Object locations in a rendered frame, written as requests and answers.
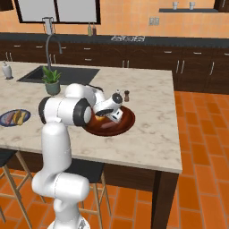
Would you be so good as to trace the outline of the dark wall cupboard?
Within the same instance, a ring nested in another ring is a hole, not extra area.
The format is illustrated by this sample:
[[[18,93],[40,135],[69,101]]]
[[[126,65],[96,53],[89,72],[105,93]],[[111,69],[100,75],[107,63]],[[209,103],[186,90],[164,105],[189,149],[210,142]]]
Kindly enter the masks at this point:
[[[229,0],[215,0],[214,8],[220,13],[229,13]]]
[[[0,0],[0,12],[11,11],[12,9],[12,0]]]

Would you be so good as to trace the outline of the dark sink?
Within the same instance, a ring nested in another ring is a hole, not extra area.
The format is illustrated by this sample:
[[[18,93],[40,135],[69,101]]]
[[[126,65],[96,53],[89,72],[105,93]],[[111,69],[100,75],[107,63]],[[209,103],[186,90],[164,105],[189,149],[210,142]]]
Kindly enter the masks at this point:
[[[69,85],[72,83],[89,85],[99,72],[99,69],[52,66],[51,71],[57,71],[61,74],[61,77],[59,79],[61,85]],[[43,66],[40,65],[33,71],[20,78],[20,81],[43,83],[43,75]]]

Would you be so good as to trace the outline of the blue plate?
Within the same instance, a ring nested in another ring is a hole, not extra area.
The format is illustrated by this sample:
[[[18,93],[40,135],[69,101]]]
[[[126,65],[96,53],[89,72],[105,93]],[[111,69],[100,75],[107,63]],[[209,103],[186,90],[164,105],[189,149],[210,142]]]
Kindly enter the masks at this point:
[[[14,109],[14,110],[10,110],[10,111],[7,111],[6,113],[2,114],[0,116],[0,125],[4,126],[4,127],[13,127],[13,126],[16,126],[16,124],[13,123],[13,120],[11,121],[10,124],[6,125],[5,124],[5,119],[6,117],[8,116],[9,113],[11,112],[16,112],[17,110]],[[24,119],[23,119],[23,122],[27,122],[29,119],[30,119],[30,112],[25,110],[25,109],[22,109],[22,112],[25,112],[25,116],[24,116]]]

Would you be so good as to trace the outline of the yellow bun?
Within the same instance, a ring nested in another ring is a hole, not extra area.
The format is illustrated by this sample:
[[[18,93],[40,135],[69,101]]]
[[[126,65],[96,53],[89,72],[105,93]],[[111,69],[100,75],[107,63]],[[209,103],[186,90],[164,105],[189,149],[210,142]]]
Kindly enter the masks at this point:
[[[21,110],[16,111],[13,116],[13,123],[17,125],[22,125],[25,114],[26,113],[22,112]]]

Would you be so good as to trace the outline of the kitchen island with marble top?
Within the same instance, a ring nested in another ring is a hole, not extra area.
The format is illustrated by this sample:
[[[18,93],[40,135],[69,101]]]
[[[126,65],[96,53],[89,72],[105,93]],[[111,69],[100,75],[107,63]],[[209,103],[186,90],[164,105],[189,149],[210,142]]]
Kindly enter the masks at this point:
[[[0,71],[0,115],[16,108],[31,112],[31,118],[21,126],[0,126],[0,148],[18,149],[33,172],[42,168],[38,103],[47,93],[42,84],[18,79],[36,67],[13,63],[11,80]],[[172,74],[101,67],[91,83],[107,95],[116,89],[129,90],[130,101],[125,105],[135,114],[135,124],[126,133],[107,138],[70,127],[72,156],[104,162],[108,184],[152,191],[151,229],[166,229],[182,172]]]

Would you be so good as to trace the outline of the dark wall shelf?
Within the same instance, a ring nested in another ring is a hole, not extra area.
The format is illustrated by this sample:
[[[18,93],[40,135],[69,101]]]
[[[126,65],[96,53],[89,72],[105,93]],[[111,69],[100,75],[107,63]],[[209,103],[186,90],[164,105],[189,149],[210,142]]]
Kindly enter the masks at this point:
[[[181,8],[181,9],[170,9],[170,8],[160,8],[160,13],[218,13],[216,9],[210,8],[194,8],[190,10],[188,8]]]

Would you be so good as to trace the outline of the white soap dispenser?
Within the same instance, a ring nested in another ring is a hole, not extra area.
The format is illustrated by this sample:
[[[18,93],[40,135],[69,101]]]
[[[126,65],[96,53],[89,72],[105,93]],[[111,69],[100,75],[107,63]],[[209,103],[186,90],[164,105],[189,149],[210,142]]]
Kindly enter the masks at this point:
[[[7,80],[11,80],[13,78],[12,68],[6,63],[6,61],[3,61],[2,70]]]

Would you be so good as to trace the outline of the window with black frame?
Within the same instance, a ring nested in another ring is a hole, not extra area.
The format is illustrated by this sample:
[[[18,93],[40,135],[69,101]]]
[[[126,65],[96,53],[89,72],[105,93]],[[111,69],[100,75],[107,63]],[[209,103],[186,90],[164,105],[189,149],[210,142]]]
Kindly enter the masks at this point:
[[[20,23],[42,23],[52,17],[57,24],[101,23],[100,0],[14,0]]]

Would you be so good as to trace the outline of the green plant in grey pot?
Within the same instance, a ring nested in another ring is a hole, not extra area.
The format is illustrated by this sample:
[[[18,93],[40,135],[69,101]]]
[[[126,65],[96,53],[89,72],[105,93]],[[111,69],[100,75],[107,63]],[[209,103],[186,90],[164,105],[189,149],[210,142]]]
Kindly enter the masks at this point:
[[[47,93],[51,96],[55,96],[60,92],[60,77],[61,73],[57,71],[50,71],[46,67],[42,68],[43,77],[42,81],[45,82]]]

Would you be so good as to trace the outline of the dark brown cupboard run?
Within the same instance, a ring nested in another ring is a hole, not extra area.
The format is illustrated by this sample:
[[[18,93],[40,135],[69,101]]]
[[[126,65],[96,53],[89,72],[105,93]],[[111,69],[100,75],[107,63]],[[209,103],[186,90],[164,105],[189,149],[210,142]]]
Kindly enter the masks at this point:
[[[0,60],[47,64],[45,34],[0,33]],[[145,37],[116,42],[113,36],[56,35],[51,64],[170,71],[177,91],[229,94],[229,38]]]

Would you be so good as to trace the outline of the pink sausage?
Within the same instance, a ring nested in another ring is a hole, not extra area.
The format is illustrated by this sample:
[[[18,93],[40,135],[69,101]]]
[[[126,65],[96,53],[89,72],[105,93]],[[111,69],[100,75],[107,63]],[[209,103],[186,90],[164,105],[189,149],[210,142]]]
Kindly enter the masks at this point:
[[[11,112],[11,113],[8,114],[8,116],[7,116],[6,119],[5,119],[5,124],[6,124],[6,125],[8,125],[8,124],[11,123],[14,114],[15,114],[15,112]]]
[[[114,127],[116,125],[117,125],[117,123],[115,123],[115,122],[109,122],[109,123],[102,124],[101,125],[101,128],[102,129],[108,129],[108,128]]]

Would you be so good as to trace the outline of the grey hob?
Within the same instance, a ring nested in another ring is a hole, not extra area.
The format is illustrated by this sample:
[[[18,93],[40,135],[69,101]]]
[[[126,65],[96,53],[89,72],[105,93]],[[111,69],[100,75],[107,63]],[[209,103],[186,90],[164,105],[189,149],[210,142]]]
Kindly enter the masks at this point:
[[[120,36],[120,35],[114,35],[111,38],[111,41],[116,42],[144,42],[145,36]]]

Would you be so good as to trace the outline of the dark red bowl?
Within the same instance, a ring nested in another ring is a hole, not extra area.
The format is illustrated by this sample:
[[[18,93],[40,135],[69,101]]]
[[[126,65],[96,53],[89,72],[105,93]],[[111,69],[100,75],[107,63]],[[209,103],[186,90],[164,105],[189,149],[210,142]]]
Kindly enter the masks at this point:
[[[105,120],[99,122],[96,120],[95,115],[92,115],[89,123],[84,127],[84,130],[103,137],[116,136],[128,131],[135,123],[135,114],[126,106],[121,106],[121,110],[123,111],[122,120],[116,126],[102,129],[102,124],[112,121],[106,117]]]

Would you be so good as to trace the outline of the grey curved tap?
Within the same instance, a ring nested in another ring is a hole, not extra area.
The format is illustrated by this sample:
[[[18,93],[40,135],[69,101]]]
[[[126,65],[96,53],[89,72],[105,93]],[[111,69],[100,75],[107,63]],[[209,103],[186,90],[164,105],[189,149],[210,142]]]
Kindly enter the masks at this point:
[[[46,56],[47,56],[47,68],[49,71],[51,71],[51,61],[49,58],[49,42],[50,40],[54,38],[55,41],[57,42],[58,46],[59,46],[59,54],[63,53],[62,47],[61,47],[61,43],[59,38],[56,36],[56,34],[51,34],[47,36],[47,41],[46,41]]]

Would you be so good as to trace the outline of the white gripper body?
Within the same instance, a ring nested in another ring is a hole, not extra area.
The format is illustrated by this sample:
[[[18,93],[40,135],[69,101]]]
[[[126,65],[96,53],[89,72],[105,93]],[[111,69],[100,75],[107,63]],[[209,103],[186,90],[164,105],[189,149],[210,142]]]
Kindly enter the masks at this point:
[[[117,110],[115,113],[111,113],[107,115],[107,118],[115,123],[119,123],[122,120],[123,111]]]

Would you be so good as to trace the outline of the white jug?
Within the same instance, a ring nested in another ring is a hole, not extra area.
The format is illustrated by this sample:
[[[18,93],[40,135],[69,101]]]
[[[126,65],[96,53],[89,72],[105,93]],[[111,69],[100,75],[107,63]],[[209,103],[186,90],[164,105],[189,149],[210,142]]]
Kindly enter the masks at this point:
[[[54,34],[55,33],[54,26],[53,26],[54,18],[53,17],[44,17],[42,21],[43,21],[45,33],[47,35]]]

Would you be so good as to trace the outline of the wooden stool with black seat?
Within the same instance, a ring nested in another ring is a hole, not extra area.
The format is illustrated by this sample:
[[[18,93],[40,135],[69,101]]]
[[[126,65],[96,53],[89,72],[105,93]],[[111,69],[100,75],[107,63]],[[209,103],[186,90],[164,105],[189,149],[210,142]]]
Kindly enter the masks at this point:
[[[7,166],[7,163],[10,161],[10,159],[16,156],[17,159],[19,160],[22,168],[24,169],[24,171],[26,172],[25,175],[22,174],[11,174],[9,171],[9,168]],[[5,197],[8,199],[16,199],[21,212],[29,226],[29,229],[32,229],[32,224],[30,222],[30,219],[28,217],[27,211],[22,203],[21,200],[21,194],[20,194],[20,190],[21,187],[23,186],[23,184],[27,181],[30,180],[32,181],[33,176],[29,170],[29,168],[27,167],[21,152],[18,150],[13,150],[13,149],[5,149],[5,148],[0,148],[0,168],[3,169],[3,172],[0,173],[0,179],[2,179],[3,177],[6,178],[6,180],[9,182],[10,187],[13,191],[12,194],[6,194],[6,193],[1,193],[0,192],[0,197]]]
[[[89,188],[93,190],[96,209],[86,209],[84,202],[81,202],[80,212],[96,215],[98,217],[99,229],[103,229],[100,205],[103,198],[106,198],[108,214],[111,215],[111,208],[106,189],[106,179],[104,174],[104,163],[87,160],[73,159],[72,164],[66,170],[67,173],[77,174],[89,180]]]

